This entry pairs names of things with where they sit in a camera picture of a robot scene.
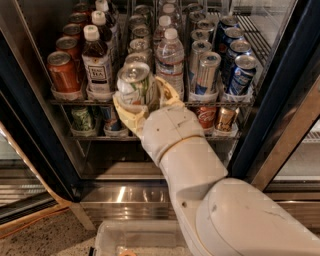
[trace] floor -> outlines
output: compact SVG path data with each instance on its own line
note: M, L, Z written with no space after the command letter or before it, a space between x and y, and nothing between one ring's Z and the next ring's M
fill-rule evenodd
M87 256L96 234L85 230L69 210L1 239L0 255Z

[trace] plastic container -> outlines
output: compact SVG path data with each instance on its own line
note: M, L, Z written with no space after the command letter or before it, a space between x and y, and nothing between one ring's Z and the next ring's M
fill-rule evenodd
M104 221L98 229L95 256L191 256L175 220Z

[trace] soda can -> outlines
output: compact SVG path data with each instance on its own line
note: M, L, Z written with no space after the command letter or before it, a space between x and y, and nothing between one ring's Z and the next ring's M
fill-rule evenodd
M195 94L213 94L216 92L221 57L215 52L205 52L201 55L195 85Z
M219 50L219 45L220 45L222 38L224 36L224 31L227 28L231 28L231 27L240 28L237 17L235 17L235 16L221 17L221 19L219 20L218 26L217 26L216 37L214 40L214 49L216 51Z
M81 29L83 29L86 25L88 25L88 16L81 12L74 12L69 16L69 23L80 25Z
M228 87L231 76L231 69L234 65L234 60L239 55L250 55L251 54L251 45L246 40L235 40L230 44L230 47L227 50L224 67L222 70L222 81Z
M239 113L239 108L233 110L225 107L220 107L214 127L221 132L231 132L232 125L236 121Z
M211 51L212 44L205 40L198 40L192 44L189 59L189 80L192 81L198 72L200 56L204 52Z
M117 86L126 104L148 104L149 66L142 62L124 65L118 72Z
M131 40L131 42L129 43L128 53L130 54L133 52L144 52L147 49L150 49L150 42L143 38L137 38Z
M219 44L219 48L218 48L218 53L221 56L221 62L222 62L222 67L224 64L224 59L225 59L225 55L227 53L227 50L230 47L230 44L235 41L235 40L240 40L240 39L244 39L244 31L240 28L227 28L224 31L224 35L222 37L222 40Z
M89 131L94 129L94 119L89 112L88 107L73 107L71 110L71 114L73 117L73 125L75 130Z
M68 24L62 29L63 36L70 36L77 39L79 42L82 40L81 26L79 24Z
M248 55L240 55L234 62L227 93L231 95L245 95L257 72L257 62L253 56Z
M191 110L196 114L203 129L210 129L213 127L217 107L201 106L192 108Z
M197 23L197 29L202 29L209 32L209 39L208 41L213 44L213 37L214 37L214 29L215 25L213 21L209 19L200 20Z
M69 93L80 91L77 71L70 54L56 51L49 54L47 68L57 92Z

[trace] bottle label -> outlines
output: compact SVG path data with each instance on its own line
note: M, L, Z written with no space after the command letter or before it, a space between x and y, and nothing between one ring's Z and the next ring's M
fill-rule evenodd
M102 58L83 56L89 88L93 92L108 93L114 91L112 71L108 55Z

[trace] bottle cap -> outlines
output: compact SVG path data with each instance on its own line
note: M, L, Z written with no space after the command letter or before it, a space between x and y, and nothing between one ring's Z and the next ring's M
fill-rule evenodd
M163 15L159 18L159 25L162 27L169 26L171 24L171 19L168 15Z
M87 41L97 41L100 38L98 28L95 25L85 26L83 32Z
M178 37L178 32L175 28L168 28L165 32L164 32L164 37L166 39L175 39Z
M104 12L94 11L92 13L92 23L98 26L106 24L106 15Z
M165 4L163 6L164 13L173 13L174 12L174 5L173 4Z
M107 0L97 0L96 1L97 11L107 12L109 11L109 5Z

